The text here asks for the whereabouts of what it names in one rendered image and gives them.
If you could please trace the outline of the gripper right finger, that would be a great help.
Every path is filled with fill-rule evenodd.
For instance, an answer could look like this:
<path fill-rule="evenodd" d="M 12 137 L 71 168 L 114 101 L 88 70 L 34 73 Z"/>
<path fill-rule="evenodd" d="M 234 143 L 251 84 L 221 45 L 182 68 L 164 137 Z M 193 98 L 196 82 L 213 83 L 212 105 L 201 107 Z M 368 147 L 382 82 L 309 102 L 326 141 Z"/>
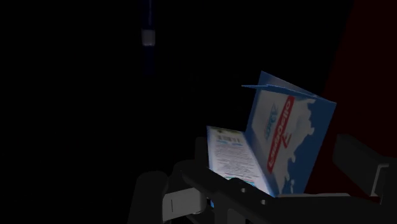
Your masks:
<path fill-rule="evenodd" d="M 397 158 L 377 153 L 348 134 L 339 134 L 333 163 L 368 197 L 397 212 Z"/>

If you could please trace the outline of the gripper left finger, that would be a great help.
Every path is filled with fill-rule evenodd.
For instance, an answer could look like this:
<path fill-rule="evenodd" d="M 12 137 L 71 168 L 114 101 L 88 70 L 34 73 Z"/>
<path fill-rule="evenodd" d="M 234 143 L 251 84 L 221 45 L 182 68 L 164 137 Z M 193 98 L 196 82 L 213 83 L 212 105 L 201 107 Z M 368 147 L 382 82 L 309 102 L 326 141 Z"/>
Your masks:
<path fill-rule="evenodd" d="M 193 224 L 275 224 L 269 194 L 239 178 L 227 180 L 207 167 L 207 141 L 195 140 L 194 160 L 175 164 L 171 176 L 150 171 L 137 180 L 127 224 L 167 224 L 179 217 Z"/>

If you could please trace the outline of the blue and white printed box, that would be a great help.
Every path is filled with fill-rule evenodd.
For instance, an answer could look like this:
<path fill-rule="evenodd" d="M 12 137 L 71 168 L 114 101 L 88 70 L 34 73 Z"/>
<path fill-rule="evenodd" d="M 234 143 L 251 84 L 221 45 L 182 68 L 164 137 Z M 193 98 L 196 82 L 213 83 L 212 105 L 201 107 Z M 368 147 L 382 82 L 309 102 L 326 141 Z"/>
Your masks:
<path fill-rule="evenodd" d="M 302 194 L 336 102 L 262 72 L 244 132 L 207 127 L 209 168 L 272 197 Z"/>

